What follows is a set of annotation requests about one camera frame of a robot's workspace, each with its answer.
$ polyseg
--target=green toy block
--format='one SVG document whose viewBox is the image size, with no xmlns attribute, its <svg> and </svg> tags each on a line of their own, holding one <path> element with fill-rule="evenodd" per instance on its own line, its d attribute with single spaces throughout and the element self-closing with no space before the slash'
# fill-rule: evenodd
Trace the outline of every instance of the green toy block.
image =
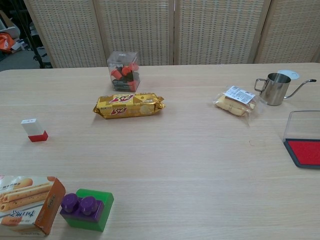
<svg viewBox="0 0 320 240">
<path fill-rule="evenodd" d="M 112 195 L 112 193 L 80 188 L 78 191 L 76 191 L 75 194 L 79 198 L 85 198 L 89 196 L 95 197 L 96 200 L 100 200 L 103 202 L 104 209 L 102 211 L 99 222 L 89 222 L 73 218 L 65 218 L 66 222 L 74 228 L 103 232 L 109 217 L 112 203 L 114 202 L 114 196 Z"/>
</svg>

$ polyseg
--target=egg roll biscuit box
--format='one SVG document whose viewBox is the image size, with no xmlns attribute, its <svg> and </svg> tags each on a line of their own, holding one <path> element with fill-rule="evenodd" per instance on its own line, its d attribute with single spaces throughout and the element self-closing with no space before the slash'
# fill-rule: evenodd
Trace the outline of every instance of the egg roll biscuit box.
<svg viewBox="0 0 320 240">
<path fill-rule="evenodd" d="M 66 193 L 54 176 L 0 175 L 0 236 L 46 236 Z"/>
</svg>

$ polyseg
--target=red ink pad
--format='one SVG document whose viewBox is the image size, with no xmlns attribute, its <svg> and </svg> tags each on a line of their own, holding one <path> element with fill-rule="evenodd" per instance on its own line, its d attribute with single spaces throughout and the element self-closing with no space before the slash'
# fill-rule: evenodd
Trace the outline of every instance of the red ink pad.
<svg viewBox="0 0 320 240">
<path fill-rule="evenodd" d="M 320 139 L 287 138 L 284 146 L 297 167 L 320 169 Z"/>
</svg>

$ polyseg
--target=table surface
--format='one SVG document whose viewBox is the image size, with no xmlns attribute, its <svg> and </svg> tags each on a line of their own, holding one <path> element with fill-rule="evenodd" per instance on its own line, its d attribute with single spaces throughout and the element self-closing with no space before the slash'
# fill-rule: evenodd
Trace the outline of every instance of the table surface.
<svg viewBox="0 0 320 240">
<path fill-rule="evenodd" d="M 138 92 L 164 97 L 166 108 L 110 120 L 92 112 L 114 93 L 107 68 L 0 72 L 0 172 L 113 193 L 103 233 L 57 214 L 47 240 L 318 240 L 320 172 L 297 168 L 282 138 L 291 111 L 319 109 L 320 84 L 250 126 L 212 104 L 227 85 L 253 92 L 256 78 L 281 69 L 300 74 L 288 94 L 320 79 L 319 63 L 143 66 Z M 47 141 L 29 141 L 28 118 Z"/>
</svg>

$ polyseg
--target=floor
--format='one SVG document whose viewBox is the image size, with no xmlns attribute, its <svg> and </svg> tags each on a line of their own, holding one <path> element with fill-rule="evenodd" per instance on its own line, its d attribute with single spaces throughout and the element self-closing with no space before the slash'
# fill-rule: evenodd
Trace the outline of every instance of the floor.
<svg viewBox="0 0 320 240">
<path fill-rule="evenodd" d="M 40 56 L 46 53 L 45 49 L 38 49 Z M 0 61 L 0 71 L 10 69 L 39 69 L 39 62 L 34 60 L 34 52 L 31 50 L 21 50 L 14 54 L 8 55 Z M 44 62 L 49 62 L 49 57 L 42 58 Z"/>
</svg>

